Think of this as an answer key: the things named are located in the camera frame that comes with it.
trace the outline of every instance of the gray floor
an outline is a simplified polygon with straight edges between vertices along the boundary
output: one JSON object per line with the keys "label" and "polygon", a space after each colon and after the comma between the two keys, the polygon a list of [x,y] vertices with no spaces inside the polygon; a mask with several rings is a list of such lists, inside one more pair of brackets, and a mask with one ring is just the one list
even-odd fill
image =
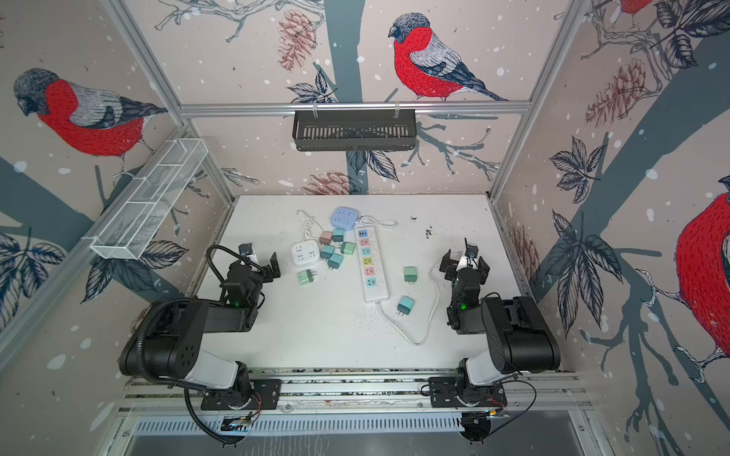
{"label": "gray floor", "polygon": [[126,456],[470,456],[582,455],[566,411],[530,411],[517,422],[469,445],[458,433],[334,434],[249,437],[221,450],[208,436],[138,437]]}

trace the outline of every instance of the white tabletop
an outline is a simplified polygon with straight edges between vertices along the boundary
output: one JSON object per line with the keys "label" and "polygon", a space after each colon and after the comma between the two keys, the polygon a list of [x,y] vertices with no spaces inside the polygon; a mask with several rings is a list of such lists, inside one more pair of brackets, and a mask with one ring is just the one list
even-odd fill
{"label": "white tabletop", "polygon": [[[496,291],[503,298],[519,295],[497,227],[485,196],[480,195],[368,195],[368,196],[241,196],[221,244],[238,250],[253,242],[261,264],[277,253],[282,276],[264,284],[266,302],[247,333],[203,336],[203,348],[224,358],[259,368],[455,368],[462,358],[487,348],[484,335],[460,336],[446,325],[451,282],[433,277],[441,290],[427,342],[408,344],[374,304],[365,304],[357,253],[345,256],[338,270],[316,263],[317,279],[300,285],[301,269],[291,259],[292,244],[302,240],[302,209],[326,230],[334,210],[348,206],[378,220],[397,220],[393,231],[377,228],[390,298],[383,311],[416,341],[423,337],[436,297],[429,269],[449,250],[463,251],[464,237],[479,246],[491,267],[482,286],[484,295]],[[318,236],[319,229],[312,228]],[[345,240],[354,241],[354,233]],[[234,260],[220,250],[213,262],[225,276]],[[418,281],[407,284],[403,268],[416,266]],[[218,299],[218,280],[208,271],[198,296]],[[397,315],[403,295],[415,300],[410,315]]]}

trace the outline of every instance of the white cable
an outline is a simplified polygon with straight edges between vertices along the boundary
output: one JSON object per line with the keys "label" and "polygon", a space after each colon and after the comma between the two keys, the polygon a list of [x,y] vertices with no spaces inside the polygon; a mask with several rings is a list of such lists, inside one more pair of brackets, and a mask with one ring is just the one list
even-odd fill
{"label": "white cable", "polygon": [[384,230],[392,230],[398,225],[395,220],[376,220],[369,215],[360,216],[358,222],[361,226],[380,226]]}
{"label": "white cable", "polygon": [[385,321],[387,321],[388,323],[390,323],[391,326],[393,326],[396,329],[396,331],[398,331],[401,334],[401,336],[403,336],[408,341],[408,343],[411,344],[414,347],[420,347],[421,345],[425,344],[426,343],[426,339],[429,338],[429,329],[431,328],[431,320],[433,320],[433,318],[434,318],[434,312],[436,311],[436,307],[439,305],[439,299],[441,298],[441,288],[439,288],[439,284],[436,282],[436,280],[434,279],[433,275],[431,274],[434,271],[434,268],[439,263],[441,263],[441,258],[439,258],[439,260],[436,263],[434,263],[434,265],[431,266],[431,269],[429,270],[429,278],[434,283],[434,285],[436,285],[436,300],[434,301],[434,306],[431,307],[431,314],[429,315],[429,322],[426,323],[426,334],[423,335],[423,339],[420,342],[414,342],[414,341],[412,341],[410,339],[410,337],[408,337],[406,335],[406,333],[404,333],[401,330],[401,328],[399,328],[398,325],[393,320],[391,320],[390,318],[388,318],[388,317],[385,316],[385,313],[383,313],[383,309],[380,307],[380,301],[378,301],[377,303],[375,303],[375,305],[377,306],[377,310],[380,312],[380,315],[385,319]]}
{"label": "white cable", "polygon": [[314,217],[311,217],[306,212],[299,210],[299,211],[296,211],[296,213],[297,213],[297,215],[304,215],[307,218],[304,221],[304,226],[301,227],[301,232],[304,234],[304,240],[305,241],[307,239],[319,240],[319,238],[315,238],[314,236],[312,236],[312,232],[310,231],[310,228],[312,227],[312,224],[314,224],[320,229],[320,231],[322,233],[324,233],[324,228],[322,228],[322,226],[319,223],[317,223],[317,220],[315,220]]}

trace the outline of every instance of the long power strip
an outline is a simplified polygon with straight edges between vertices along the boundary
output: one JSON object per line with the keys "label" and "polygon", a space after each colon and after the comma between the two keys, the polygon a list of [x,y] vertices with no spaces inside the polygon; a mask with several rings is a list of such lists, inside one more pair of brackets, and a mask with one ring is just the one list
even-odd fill
{"label": "long power strip", "polygon": [[355,237],[358,257],[360,257],[365,302],[388,299],[388,283],[385,282],[383,259],[380,257],[380,246],[375,237],[375,227],[357,228]]}

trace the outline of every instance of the black wire basket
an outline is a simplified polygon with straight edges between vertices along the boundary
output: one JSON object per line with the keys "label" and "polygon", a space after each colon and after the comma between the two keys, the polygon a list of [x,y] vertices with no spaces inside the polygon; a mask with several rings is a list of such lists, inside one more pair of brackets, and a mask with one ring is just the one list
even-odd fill
{"label": "black wire basket", "polygon": [[415,147],[415,110],[362,109],[297,111],[292,136],[296,149],[411,150]]}

